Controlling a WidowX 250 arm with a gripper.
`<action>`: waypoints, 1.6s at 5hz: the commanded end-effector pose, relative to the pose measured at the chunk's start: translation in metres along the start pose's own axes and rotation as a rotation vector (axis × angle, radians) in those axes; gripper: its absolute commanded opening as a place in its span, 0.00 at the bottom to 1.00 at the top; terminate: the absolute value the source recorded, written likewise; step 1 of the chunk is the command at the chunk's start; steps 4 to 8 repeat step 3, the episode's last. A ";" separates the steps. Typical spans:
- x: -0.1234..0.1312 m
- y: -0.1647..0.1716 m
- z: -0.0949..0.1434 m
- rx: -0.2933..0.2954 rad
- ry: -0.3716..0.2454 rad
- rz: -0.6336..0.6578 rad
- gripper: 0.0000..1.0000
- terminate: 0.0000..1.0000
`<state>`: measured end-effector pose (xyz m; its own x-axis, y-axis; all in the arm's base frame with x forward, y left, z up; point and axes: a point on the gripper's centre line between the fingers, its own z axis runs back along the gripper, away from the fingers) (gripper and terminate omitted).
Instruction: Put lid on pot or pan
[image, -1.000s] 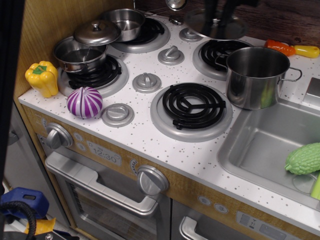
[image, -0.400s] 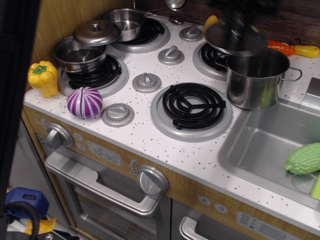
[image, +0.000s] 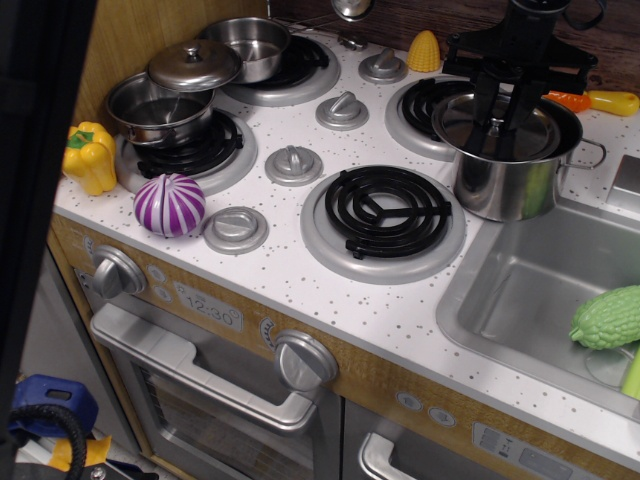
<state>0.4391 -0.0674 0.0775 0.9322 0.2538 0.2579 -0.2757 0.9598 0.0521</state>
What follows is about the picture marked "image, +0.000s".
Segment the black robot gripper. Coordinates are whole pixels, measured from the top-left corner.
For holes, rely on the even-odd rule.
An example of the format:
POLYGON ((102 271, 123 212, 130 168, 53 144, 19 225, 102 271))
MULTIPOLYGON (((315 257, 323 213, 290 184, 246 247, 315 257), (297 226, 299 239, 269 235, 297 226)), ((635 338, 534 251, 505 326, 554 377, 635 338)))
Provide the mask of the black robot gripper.
POLYGON ((579 93, 586 88, 598 59, 555 36, 560 19, 576 30, 598 23, 596 18, 574 22, 564 9, 508 9, 492 27, 449 35, 442 72, 476 80, 473 118, 483 133, 491 128, 500 83, 514 84, 504 117, 507 131, 520 128, 548 89, 579 93))

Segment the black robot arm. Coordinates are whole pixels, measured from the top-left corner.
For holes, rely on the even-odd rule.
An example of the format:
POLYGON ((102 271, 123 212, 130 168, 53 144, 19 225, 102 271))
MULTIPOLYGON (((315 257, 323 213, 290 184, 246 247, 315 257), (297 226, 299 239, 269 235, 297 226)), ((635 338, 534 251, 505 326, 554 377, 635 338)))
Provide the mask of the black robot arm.
POLYGON ((477 31, 453 33, 442 72, 474 86, 473 124, 486 128, 500 86, 512 87, 502 128, 518 129, 551 91, 579 94, 597 58, 556 38, 567 1, 509 1, 504 18, 477 31))

